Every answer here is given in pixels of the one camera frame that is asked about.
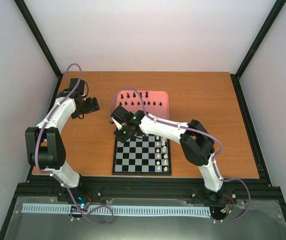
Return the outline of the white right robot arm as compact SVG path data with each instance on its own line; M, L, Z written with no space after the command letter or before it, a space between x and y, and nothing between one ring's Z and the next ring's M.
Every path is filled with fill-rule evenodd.
M132 113L122 106L110 114L110 122L116 125L114 135L125 142L135 134L157 135L180 144L185 158L199 168L205 190L200 191L203 199L218 203L223 196L223 177L220 174L215 157L220 154L214 149L218 141L197 121L175 122L154 116L144 110Z

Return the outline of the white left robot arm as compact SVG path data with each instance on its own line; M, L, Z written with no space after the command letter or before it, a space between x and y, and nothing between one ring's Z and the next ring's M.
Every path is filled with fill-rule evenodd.
M36 126L25 131L28 162L43 173L49 173L63 187L69 187L69 195L82 201L87 189L79 184L80 174L67 163L61 132L69 118L83 119L86 114L99 110L97 99L87 97L88 84L78 78L70 79L67 89L58 93L55 103L46 117Z

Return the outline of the white chess pieces row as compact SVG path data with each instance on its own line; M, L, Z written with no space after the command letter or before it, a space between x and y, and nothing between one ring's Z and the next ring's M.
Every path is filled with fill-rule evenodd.
M169 173L169 143L168 139L161 136L155 136L155 171L157 173Z

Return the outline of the pink plastic tray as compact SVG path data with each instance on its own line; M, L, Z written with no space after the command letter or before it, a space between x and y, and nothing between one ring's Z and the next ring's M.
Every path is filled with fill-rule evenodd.
M144 105L143 102L140 101L140 98L138 97L138 94L136 92L136 97L133 98L133 90L122 90L116 96L115 107L117 107L119 105L119 102L121 102L121 106L123 108L125 108L129 112L135 113L137 111L142 111L143 106L145 106L145 110L148 114L153 114L154 116L166 120L169 119L169 98L167 92L160 90L139 90L138 92L142 92L143 96L141 98L143 102L146 102L146 105ZM148 98L145 97L145 92L148 92Z

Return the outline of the black and white chessboard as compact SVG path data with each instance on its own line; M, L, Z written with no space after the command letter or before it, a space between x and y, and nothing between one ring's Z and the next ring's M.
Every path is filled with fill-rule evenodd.
M137 176L170 176L172 175L170 140L169 143L169 173L163 174L155 171L155 136L132 136L121 143L117 139L114 144L113 175Z

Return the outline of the black aluminium frame rail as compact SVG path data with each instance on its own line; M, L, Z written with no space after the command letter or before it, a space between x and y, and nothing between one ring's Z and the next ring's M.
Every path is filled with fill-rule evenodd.
M199 178L163 177L82 177L80 186L71 190L75 199L89 195L93 202L104 204L114 198L176 199L193 204L215 205L236 200L276 200L284 203L279 187L269 186L264 179L224 183L221 193L208 193Z

